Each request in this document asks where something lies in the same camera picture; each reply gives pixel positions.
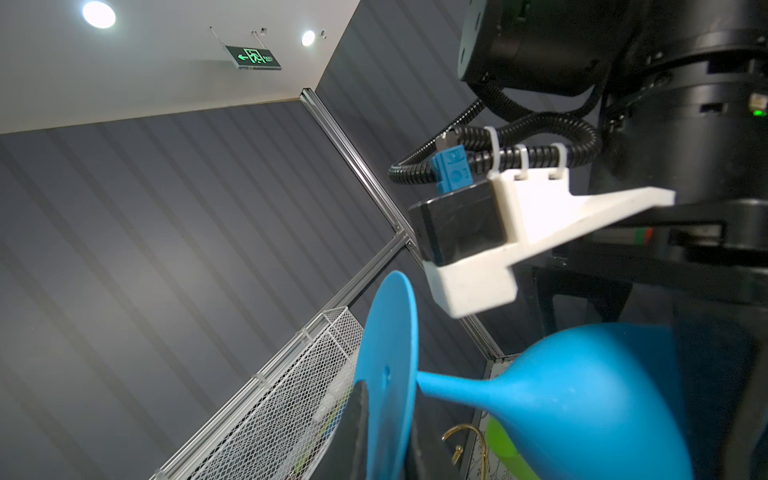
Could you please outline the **green exit sign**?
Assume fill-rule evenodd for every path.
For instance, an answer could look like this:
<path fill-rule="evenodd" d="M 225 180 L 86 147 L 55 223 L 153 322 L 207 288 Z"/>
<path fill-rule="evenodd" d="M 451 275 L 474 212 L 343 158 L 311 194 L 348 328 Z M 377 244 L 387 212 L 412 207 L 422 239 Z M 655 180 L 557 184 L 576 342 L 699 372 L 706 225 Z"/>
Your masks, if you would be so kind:
<path fill-rule="evenodd" d="M 282 69 L 277 58 L 268 49 L 248 48 L 224 45 L 239 70 L 275 70 Z"/>

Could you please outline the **back green wine glass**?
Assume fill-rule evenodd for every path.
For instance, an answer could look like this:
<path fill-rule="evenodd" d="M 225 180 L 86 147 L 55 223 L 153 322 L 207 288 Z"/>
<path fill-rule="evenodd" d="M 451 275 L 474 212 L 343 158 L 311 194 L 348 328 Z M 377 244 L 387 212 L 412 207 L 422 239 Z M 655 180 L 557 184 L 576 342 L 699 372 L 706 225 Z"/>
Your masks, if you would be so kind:
<path fill-rule="evenodd" d="M 522 457 L 504 428 L 493 417 L 488 418 L 485 438 L 490 450 L 513 479 L 539 480 L 538 475 Z"/>

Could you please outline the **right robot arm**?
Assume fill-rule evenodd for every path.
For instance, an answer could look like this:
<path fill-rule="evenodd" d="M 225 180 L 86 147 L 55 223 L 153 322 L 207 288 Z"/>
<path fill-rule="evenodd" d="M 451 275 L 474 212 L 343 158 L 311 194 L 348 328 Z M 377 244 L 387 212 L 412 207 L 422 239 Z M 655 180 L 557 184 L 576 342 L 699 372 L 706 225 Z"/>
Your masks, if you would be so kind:
<path fill-rule="evenodd" d="M 533 281 L 615 321 L 636 284 L 678 292 L 673 333 L 698 479 L 767 475 L 767 5 L 763 1 L 473 1 L 459 78 L 578 95 L 601 84 L 593 194 L 646 186 L 670 207 L 626 220 L 642 246 L 583 237 Z"/>

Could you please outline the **blue wine glass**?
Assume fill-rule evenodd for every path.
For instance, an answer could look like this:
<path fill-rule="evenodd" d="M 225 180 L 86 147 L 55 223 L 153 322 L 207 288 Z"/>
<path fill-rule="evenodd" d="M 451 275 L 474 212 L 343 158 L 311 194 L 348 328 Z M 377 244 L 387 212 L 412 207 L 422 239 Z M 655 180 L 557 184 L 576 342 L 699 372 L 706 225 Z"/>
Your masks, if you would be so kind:
<path fill-rule="evenodd" d="M 743 337 L 711 324 L 591 324 L 472 380 L 420 371 L 418 326 L 413 287 L 394 271 L 375 295 L 355 372 L 369 394 L 370 479 L 400 475 L 421 394 L 489 413 L 542 479 L 713 477 L 751 356 Z"/>

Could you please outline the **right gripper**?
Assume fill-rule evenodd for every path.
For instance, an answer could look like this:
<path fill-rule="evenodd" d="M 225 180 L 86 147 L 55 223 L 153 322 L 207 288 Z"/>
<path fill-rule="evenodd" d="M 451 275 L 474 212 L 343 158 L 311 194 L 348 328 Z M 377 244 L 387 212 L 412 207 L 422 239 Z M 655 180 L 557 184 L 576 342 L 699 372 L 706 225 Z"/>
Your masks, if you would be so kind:
<path fill-rule="evenodd" d="M 579 238 L 531 271 L 545 334 L 558 295 L 619 319 L 636 284 L 674 290 L 672 331 L 685 435 L 698 479 L 767 475 L 767 204 L 656 208 L 624 221 L 640 245 Z"/>

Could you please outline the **white mesh wall basket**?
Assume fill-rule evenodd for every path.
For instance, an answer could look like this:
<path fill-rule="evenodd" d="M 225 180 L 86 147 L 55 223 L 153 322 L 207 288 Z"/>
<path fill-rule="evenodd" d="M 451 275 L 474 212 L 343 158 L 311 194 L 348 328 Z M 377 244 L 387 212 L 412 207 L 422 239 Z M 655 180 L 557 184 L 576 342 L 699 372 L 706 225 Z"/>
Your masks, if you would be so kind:
<path fill-rule="evenodd" d="M 155 478 L 309 478 L 352 390 L 362 336 L 346 307 L 317 314 Z"/>

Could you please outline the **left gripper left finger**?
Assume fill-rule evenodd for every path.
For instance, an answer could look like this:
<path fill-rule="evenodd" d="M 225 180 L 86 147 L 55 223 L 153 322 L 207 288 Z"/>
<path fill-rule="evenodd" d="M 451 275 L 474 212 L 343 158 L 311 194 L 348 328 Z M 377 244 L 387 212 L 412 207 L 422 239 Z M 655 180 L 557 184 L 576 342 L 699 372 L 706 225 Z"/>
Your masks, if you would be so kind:
<path fill-rule="evenodd" d="M 367 469 L 369 394 L 357 381 L 333 438 L 311 480 L 364 480 Z"/>

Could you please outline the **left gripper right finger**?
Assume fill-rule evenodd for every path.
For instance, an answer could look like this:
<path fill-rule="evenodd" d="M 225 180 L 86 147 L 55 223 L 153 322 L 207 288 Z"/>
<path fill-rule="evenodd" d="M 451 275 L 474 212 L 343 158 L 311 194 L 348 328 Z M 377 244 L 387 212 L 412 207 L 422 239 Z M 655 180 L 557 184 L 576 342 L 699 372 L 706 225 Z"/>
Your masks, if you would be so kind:
<path fill-rule="evenodd" d="M 426 396 L 417 390 L 405 459 L 407 480 L 459 480 L 447 446 L 439 438 L 428 415 Z"/>

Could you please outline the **aluminium frame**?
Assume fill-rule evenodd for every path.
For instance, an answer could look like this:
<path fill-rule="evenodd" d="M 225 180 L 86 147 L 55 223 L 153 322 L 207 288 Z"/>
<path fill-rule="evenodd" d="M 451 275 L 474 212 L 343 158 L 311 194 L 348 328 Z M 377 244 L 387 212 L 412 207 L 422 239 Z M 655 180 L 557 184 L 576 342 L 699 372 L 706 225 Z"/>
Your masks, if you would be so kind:
<path fill-rule="evenodd" d="M 341 212 L 352 207 L 363 208 L 370 205 L 374 211 L 368 215 L 368 220 L 375 225 L 388 225 L 390 236 L 387 242 L 301 329 L 317 314 L 339 307 L 348 308 L 363 328 L 367 311 L 361 309 L 354 312 L 352 309 L 363 303 L 372 303 L 375 285 L 383 279 L 388 268 L 395 264 L 409 268 L 419 267 L 415 235 L 393 197 L 313 90 L 303 90 L 297 102 L 271 104 L 268 109 L 279 129 L 295 130 L 295 135 L 290 139 L 294 142 L 296 150 L 309 154 L 305 162 L 317 181 L 311 183 L 307 175 L 299 176 L 302 190 L 307 195 L 317 199 L 320 194 L 326 194 L 338 205 Z"/>

